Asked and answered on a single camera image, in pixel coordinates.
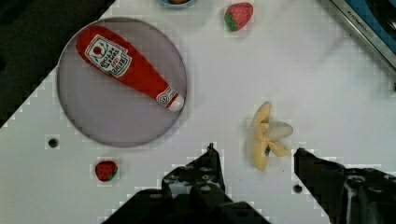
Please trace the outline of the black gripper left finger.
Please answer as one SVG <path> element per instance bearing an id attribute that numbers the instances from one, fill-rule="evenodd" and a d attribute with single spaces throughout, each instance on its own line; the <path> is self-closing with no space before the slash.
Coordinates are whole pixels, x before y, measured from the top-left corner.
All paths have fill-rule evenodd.
<path id="1" fill-rule="evenodd" d="M 138 191 L 102 224 L 271 224 L 252 206 L 225 193 L 213 145 L 162 179 L 160 189 Z"/>

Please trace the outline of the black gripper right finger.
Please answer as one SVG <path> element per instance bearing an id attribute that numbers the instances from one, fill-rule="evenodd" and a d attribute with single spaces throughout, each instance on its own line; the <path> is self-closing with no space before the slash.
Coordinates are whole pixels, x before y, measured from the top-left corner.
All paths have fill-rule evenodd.
<path id="1" fill-rule="evenodd" d="M 396 224 L 396 179 L 374 168 L 346 168 L 298 148 L 294 173 L 331 224 Z"/>

